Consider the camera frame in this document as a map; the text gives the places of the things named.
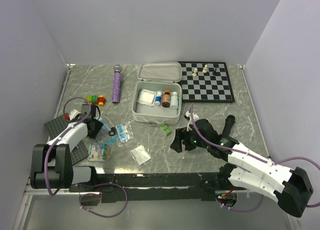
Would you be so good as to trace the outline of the blue white pouch bag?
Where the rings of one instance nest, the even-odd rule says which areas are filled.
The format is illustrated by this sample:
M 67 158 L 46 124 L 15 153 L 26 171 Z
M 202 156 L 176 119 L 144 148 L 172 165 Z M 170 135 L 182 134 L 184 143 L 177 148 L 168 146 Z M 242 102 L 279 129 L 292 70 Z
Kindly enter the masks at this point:
M 104 121 L 102 117 L 100 117 L 98 120 L 103 123 L 103 126 L 96 136 L 97 142 L 100 144 L 108 144 L 108 145 L 116 143 L 118 141 L 117 134 L 114 134 L 111 136 L 109 134 L 109 132 L 111 131 L 111 127 L 108 125 L 108 123 Z

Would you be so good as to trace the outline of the small green medicine box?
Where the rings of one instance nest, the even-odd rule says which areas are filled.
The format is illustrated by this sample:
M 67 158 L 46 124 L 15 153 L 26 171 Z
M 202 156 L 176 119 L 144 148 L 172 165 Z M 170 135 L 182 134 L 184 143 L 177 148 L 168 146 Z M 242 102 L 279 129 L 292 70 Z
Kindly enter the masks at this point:
M 166 136 L 169 136 L 172 133 L 171 128 L 167 124 L 161 125 L 160 129 Z

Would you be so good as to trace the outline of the white green pill bottle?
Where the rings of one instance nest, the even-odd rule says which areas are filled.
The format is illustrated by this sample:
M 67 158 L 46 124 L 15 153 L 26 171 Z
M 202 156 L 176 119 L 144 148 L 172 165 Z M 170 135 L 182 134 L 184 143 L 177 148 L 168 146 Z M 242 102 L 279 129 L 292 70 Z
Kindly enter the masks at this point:
M 177 92 L 173 92 L 170 98 L 170 109 L 177 110 L 179 108 L 179 96 Z

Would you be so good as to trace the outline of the brown bottle orange cap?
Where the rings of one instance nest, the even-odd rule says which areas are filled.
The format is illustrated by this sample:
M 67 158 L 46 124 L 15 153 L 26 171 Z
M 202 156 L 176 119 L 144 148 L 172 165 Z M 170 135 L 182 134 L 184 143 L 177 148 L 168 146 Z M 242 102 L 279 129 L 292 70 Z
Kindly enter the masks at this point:
M 169 108 L 170 107 L 170 102 L 171 102 L 171 95 L 170 95 L 170 91 L 167 89 L 164 94 L 163 94 L 163 97 L 162 97 L 162 107 L 164 108 Z

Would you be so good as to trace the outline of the white blue pill bottle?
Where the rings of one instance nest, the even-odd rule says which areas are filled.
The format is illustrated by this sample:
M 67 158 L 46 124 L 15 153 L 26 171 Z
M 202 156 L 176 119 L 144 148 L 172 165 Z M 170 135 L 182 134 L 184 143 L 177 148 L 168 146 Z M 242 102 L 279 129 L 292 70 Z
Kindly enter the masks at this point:
M 157 91 L 155 95 L 154 105 L 159 106 L 162 102 L 162 91 Z

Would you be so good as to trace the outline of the white medicine kit case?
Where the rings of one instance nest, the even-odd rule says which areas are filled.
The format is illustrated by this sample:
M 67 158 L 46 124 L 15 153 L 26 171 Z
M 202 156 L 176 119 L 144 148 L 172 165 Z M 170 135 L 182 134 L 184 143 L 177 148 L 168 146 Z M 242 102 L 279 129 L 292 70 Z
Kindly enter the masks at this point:
M 176 124 L 182 105 L 182 66 L 177 62 L 143 64 L 137 75 L 132 115 L 137 122 Z

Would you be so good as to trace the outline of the large gauze plastic bag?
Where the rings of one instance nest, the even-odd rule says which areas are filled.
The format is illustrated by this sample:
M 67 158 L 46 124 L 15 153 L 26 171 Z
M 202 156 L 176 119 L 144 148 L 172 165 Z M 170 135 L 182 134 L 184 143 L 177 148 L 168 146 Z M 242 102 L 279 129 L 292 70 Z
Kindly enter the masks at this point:
M 142 89 L 139 92 L 137 103 L 142 104 L 142 105 L 146 105 L 146 106 L 154 106 L 155 98 L 156 98 L 155 91 Z

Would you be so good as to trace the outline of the blue packets plastic bag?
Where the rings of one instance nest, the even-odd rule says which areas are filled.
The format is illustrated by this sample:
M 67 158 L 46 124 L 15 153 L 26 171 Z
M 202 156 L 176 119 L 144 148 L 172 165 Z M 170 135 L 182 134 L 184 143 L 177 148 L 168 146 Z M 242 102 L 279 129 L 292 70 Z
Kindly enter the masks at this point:
M 115 130 L 121 144 L 125 144 L 133 139 L 133 132 L 130 122 L 116 125 Z

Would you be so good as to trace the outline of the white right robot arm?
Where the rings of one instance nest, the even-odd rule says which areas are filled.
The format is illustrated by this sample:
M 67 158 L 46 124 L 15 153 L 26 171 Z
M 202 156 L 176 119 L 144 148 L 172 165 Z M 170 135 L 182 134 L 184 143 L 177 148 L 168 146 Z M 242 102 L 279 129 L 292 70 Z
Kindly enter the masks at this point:
M 223 189 L 244 188 L 274 200 L 287 214 L 300 218 L 308 206 L 313 188 L 307 172 L 291 169 L 262 157 L 230 136 L 235 117 L 228 115 L 221 134 L 207 119 L 189 122 L 175 131 L 170 148 L 180 153 L 204 148 L 226 164 L 220 168 L 217 184 Z

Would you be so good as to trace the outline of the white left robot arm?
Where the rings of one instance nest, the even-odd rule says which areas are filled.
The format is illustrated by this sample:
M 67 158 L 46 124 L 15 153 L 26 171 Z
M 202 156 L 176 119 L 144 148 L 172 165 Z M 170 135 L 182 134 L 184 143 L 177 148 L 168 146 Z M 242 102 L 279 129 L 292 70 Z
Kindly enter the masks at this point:
M 94 167 L 74 167 L 71 153 L 84 138 L 95 138 L 103 126 L 96 118 L 99 108 L 84 104 L 81 113 L 74 117 L 67 127 L 54 139 L 37 144 L 32 150 L 30 185 L 33 189 L 67 189 L 80 183 L 87 191 L 95 190 L 99 179 Z

